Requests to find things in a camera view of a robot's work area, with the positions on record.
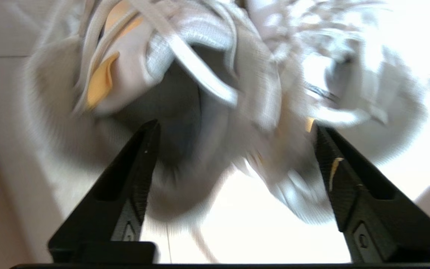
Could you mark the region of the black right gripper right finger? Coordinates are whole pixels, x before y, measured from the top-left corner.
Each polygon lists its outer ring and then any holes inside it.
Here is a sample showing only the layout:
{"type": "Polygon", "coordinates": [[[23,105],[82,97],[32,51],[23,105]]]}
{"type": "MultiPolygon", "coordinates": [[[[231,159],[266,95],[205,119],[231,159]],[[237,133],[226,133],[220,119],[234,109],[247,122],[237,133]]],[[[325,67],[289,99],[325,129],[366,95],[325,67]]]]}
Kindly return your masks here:
{"type": "Polygon", "coordinates": [[[430,263],[430,216],[335,129],[315,127],[316,160],[355,263],[430,263]]]}

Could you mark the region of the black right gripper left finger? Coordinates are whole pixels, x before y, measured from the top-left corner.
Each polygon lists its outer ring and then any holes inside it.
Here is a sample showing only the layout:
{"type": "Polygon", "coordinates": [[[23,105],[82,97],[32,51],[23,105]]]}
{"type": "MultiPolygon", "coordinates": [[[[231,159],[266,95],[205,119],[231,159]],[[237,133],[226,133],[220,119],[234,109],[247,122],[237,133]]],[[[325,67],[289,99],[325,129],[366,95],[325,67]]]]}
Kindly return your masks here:
{"type": "Polygon", "coordinates": [[[49,243],[111,242],[123,207],[136,190],[136,185],[142,183],[144,191],[150,188],[159,142],[159,122],[152,120],[142,124],[49,243]]]}

